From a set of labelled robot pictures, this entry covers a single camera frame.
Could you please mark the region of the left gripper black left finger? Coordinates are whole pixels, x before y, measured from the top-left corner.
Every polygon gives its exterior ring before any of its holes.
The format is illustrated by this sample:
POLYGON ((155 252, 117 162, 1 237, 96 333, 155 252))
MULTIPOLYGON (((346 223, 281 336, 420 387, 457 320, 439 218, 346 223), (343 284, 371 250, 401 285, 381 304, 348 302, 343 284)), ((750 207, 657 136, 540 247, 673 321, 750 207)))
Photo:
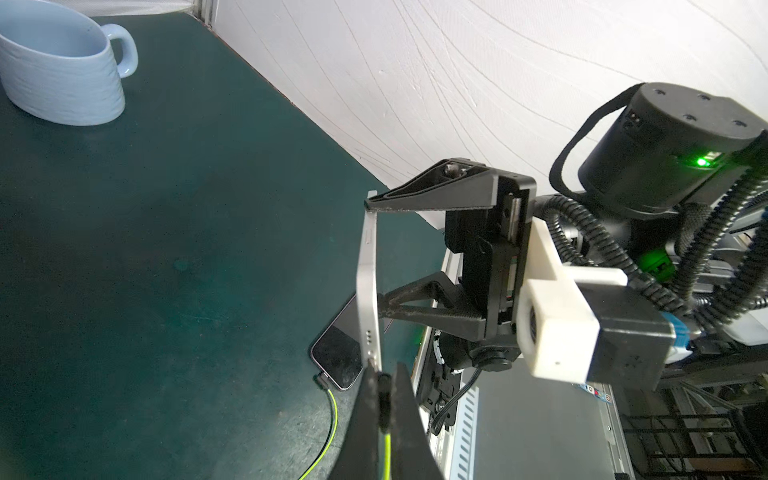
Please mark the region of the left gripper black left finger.
POLYGON ((378 373, 363 371, 344 440, 328 480, 377 479, 379 474, 378 373))

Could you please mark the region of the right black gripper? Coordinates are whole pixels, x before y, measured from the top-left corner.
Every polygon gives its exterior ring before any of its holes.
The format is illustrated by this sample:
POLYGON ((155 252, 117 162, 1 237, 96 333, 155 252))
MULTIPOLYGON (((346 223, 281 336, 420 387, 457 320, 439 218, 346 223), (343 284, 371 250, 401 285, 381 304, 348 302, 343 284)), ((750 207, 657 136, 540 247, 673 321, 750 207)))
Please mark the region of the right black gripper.
POLYGON ((446 159, 366 199, 375 212, 451 211, 446 246, 463 256, 459 285, 435 272, 379 294, 379 315, 446 332, 443 359, 452 369, 509 369, 520 355, 515 307, 535 193, 528 176, 446 159))

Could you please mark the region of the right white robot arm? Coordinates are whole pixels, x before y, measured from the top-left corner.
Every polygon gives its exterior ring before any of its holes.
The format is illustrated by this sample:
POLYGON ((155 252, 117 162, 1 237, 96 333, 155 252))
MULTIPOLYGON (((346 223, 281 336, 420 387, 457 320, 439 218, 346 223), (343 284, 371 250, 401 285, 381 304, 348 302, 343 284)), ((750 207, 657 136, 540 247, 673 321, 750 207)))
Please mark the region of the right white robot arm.
POLYGON ((554 161, 552 193, 532 178, 446 159, 370 192, 356 278, 361 355, 379 368, 381 319, 435 330, 448 371, 652 388, 665 368, 749 344, 767 305, 767 124, 726 98, 634 85, 593 112, 582 140, 615 120, 580 166, 554 161), (379 293, 377 217, 438 211, 457 274, 379 293))

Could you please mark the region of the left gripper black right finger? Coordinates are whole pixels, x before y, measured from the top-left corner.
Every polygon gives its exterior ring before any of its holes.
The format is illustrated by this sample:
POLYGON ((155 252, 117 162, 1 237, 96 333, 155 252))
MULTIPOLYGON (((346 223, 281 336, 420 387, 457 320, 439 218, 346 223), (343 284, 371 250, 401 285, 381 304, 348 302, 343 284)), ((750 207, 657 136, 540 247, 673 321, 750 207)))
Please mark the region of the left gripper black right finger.
POLYGON ((393 376, 390 435, 392 479, 444 479, 425 434, 409 370, 403 363, 397 364, 393 376))

